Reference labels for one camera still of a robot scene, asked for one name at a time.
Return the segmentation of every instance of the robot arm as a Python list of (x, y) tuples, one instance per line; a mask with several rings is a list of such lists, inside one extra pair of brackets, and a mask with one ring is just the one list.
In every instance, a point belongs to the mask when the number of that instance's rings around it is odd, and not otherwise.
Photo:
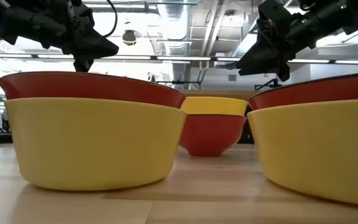
[(118, 46), (93, 29), (92, 10), (81, 0), (0, 0), (0, 38), (14, 45), (17, 37), (72, 54), (79, 72), (93, 60), (113, 56)]
[(257, 42), (237, 62), (240, 75), (276, 73), (290, 77), (289, 60), (297, 52), (316, 47), (316, 41), (338, 29), (358, 30), (358, 0), (297, 0), (306, 14), (290, 14), (276, 0), (259, 6)]

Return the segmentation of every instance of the ceiling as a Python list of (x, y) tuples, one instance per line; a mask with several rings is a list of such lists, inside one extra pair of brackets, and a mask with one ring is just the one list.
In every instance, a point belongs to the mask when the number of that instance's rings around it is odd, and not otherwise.
[[(104, 3), (101, 0), (84, 0), (84, 2), (87, 2), (89, 7), (94, 9), (93, 16), (96, 22), (94, 28), (101, 34), (108, 33), (114, 24), (114, 14), (107, 2), (105, 4), (101, 4)], [(167, 44), (176, 43), (188, 45), (187, 55), (202, 55), (203, 45), (206, 45), (207, 50), (204, 51), (205, 55), (208, 53), (208, 47), (211, 45), (210, 55), (219, 54), (230, 57), (240, 44), (249, 48), (256, 40), (256, 34), (244, 32), (244, 27), (252, 26), (250, 24), (252, 22), (251, 18), (257, 14), (257, 6), (261, 0), (200, 0), (197, 4), (194, 4), (194, 1), (187, 0), (187, 3), (191, 4), (186, 5), (188, 13), (183, 14), (186, 15), (188, 25), (185, 27), (187, 35), (182, 40), (167, 39), (169, 34), (178, 32), (178, 27), (167, 24), (167, 20), (161, 12), (161, 5), (153, 4), (153, 2), (164, 2), (164, 0), (150, 0), (148, 12), (145, 11), (144, 2), (115, 1), (115, 6), (119, 11), (119, 20), (117, 29), (109, 37), (109, 40), (120, 47), (119, 55), (166, 55)], [(181, 1), (175, 0), (171, 2), (178, 3)], [(214, 5), (216, 6), (215, 14), (213, 14)], [(296, 7), (295, 1), (289, 6), (289, 10), (291, 13), (300, 11)], [(208, 29), (210, 20), (213, 21), (213, 25), (211, 29)], [(127, 46), (122, 41), (122, 35), (128, 29), (136, 31), (137, 43), (134, 46)], [(210, 34), (205, 40), (206, 32), (210, 32)], [(346, 36), (343, 32), (339, 31), (337, 34), (321, 40), (318, 44), (319, 47), (316, 49), (303, 50), (297, 54), (297, 58), (358, 59), (358, 32)], [(44, 49), (37, 42), (19, 37), (15, 46), (4, 41), (0, 42), (0, 54), (4, 53), (61, 54), (61, 51), (55, 47)], [(29, 70), (73, 70), (73, 67), (71, 62), (59, 62), (41, 58), (38, 61), (0, 58), (0, 77), (13, 72)], [(129, 65), (127, 63), (96, 62), (92, 67), (92, 72), (126, 75), (140, 79), (146, 79), (148, 72), (155, 73), (161, 77), (164, 77), (164, 74), (168, 74), (169, 77), (172, 76), (170, 74), (171, 70), (172, 65), (167, 65), (166, 63), (148, 65), (144, 63), (132, 63)], [(261, 82), (262, 80), (255, 81), (254, 79), (250, 78), (249, 80), (252, 83)]]

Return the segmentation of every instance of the cable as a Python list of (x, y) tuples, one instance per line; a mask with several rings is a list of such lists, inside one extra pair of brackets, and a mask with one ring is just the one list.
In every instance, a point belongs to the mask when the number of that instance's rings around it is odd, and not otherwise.
[(112, 10), (114, 11), (115, 15), (116, 15), (116, 19), (114, 21), (114, 26), (112, 27), (111, 31), (106, 34), (106, 35), (103, 35), (103, 37), (109, 37), (111, 36), (112, 33), (114, 33), (114, 31), (116, 31), (116, 28), (117, 28), (117, 22), (118, 22), (118, 13), (117, 13), (117, 9), (114, 7), (114, 5), (112, 4), (112, 2), (110, 0), (107, 0), (107, 2), (110, 4)]

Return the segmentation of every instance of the ceiling duct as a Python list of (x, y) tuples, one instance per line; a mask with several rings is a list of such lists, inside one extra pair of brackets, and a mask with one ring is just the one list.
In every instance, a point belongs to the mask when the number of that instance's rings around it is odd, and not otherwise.
[[(179, 4), (159, 4), (157, 7), (163, 21), (163, 36), (172, 40), (164, 43), (167, 55), (188, 55), (189, 44), (181, 41), (188, 34), (189, 7)], [(190, 64), (173, 63), (172, 73), (174, 81), (189, 82)]]

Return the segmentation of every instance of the wooden table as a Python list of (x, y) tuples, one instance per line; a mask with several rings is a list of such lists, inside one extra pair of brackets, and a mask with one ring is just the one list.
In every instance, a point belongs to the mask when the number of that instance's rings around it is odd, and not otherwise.
[(0, 145), (0, 224), (357, 223), (358, 207), (305, 196), (268, 181), (253, 146), (221, 158), (180, 149), (171, 174), (147, 186), (73, 193), (29, 185), (11, 145)]

